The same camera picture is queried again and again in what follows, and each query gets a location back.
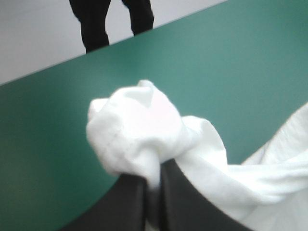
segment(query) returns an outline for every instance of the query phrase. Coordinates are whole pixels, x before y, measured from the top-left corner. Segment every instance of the green surface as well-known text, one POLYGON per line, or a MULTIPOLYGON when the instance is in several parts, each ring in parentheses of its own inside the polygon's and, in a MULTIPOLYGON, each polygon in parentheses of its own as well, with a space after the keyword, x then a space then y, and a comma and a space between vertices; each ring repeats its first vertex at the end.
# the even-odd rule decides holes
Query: green surface
POLYGON ((0 86, 0 230, 53 231, 108 190, 88 105, 139 79, 209 119, 240 163, 308 100, 307 24, 306 0, 230 0, 0 86))

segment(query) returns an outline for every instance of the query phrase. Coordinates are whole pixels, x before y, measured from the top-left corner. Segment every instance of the white floor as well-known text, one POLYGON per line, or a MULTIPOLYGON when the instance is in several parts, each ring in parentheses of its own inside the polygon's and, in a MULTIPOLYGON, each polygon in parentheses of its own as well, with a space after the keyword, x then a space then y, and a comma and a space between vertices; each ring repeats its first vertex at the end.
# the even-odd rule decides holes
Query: white floor
MULTIPOLYGON (((225 0, 151 0, 158 27, 225 0)), ((110 43, 132 36, 128 10, 111 0, 110 43)), ((0 84, 85 53, 68 0, 0 0, 0 84)))

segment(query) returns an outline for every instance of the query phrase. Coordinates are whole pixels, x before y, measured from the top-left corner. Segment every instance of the black fabric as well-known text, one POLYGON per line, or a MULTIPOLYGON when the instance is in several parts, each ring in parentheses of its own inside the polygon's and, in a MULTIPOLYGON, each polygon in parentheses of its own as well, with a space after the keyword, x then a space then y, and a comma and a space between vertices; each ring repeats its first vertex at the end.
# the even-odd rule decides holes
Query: black fabric
POLYGON ((161 179, 161 231, 250 231, 204 198, 175 160, 162 164, 161 179))
POLYGON ((93 207, 60 231, 144 231, 143 178, 121 175, 93 207))
MULTIPOLYGON (((134 35, 153 28, 150 0, 122 0, 130 13, 134 35)), ((87 52, 109 45, 105 21, 110 0, 70 0, 74 15, 80 21, 81 37, 87 52)))
POLYGON ((148 192, 145 179, 121 175, 60 231, 144 231, 146 217, 160 231, 251 231, 204 198, 173 159, 161 166, 161 191, 148 192))

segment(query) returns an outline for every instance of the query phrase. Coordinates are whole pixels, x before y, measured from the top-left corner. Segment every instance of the white fabric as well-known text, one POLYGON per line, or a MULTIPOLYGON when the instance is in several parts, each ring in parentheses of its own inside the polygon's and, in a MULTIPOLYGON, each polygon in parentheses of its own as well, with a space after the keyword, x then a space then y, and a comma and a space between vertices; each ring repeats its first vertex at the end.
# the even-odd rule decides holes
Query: white fabric
POLYGON ((308 103, 241 165, 228 165, 209 121, 180 117, 147 80, 92 101, 87 136, 109 173, 143 176, 153 189, 160 163, 175 158, 204 197, 253 230, 308 227, 308 103))

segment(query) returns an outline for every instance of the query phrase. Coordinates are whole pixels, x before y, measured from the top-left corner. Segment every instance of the person's legs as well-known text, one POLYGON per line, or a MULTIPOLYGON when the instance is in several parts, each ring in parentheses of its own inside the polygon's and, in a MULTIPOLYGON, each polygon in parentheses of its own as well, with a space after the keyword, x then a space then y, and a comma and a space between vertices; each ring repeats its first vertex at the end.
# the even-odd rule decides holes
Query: person's legs
POLYGON ((108 46, 105 21, 110 0, 70 0, 70 3, 80 21, 81 37, 87 53, 108 46))
POLYGON ((122 0, 122 2, 128 7, 134 35, 153 28, 154 16, 150 0, 122 0))

